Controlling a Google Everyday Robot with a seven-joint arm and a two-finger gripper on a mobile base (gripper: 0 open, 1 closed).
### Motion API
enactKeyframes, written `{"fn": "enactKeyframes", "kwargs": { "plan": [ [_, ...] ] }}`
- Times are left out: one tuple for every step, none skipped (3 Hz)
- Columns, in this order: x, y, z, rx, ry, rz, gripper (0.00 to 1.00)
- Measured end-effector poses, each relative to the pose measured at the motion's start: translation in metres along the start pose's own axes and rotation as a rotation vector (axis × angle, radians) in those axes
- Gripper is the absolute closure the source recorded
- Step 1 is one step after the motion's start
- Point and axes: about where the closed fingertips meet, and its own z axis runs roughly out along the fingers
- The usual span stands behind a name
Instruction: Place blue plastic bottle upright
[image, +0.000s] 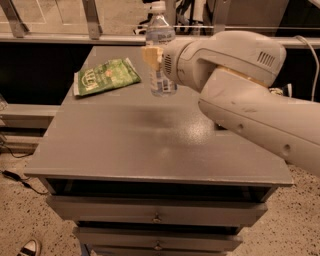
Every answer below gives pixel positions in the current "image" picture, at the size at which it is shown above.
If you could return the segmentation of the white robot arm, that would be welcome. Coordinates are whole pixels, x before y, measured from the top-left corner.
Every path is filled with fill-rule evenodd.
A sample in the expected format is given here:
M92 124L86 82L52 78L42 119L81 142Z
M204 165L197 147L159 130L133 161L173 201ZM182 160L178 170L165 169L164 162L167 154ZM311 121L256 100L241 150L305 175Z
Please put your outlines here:
M215 123L320 176L320 104L269 91L286 58L276 40L222 31L206 39L144 46L142 58L198 92L201 112Z

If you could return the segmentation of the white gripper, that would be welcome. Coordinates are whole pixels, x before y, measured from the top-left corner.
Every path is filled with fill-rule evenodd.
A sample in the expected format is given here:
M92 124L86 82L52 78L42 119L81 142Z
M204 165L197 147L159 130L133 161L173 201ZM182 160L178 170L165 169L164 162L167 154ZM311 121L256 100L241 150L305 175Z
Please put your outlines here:
M158 46L143 46L142 58L155 71L161 69L162 63L165 75L176 84L198 90L197 46L196 40L175 39L164 47L164 52Z

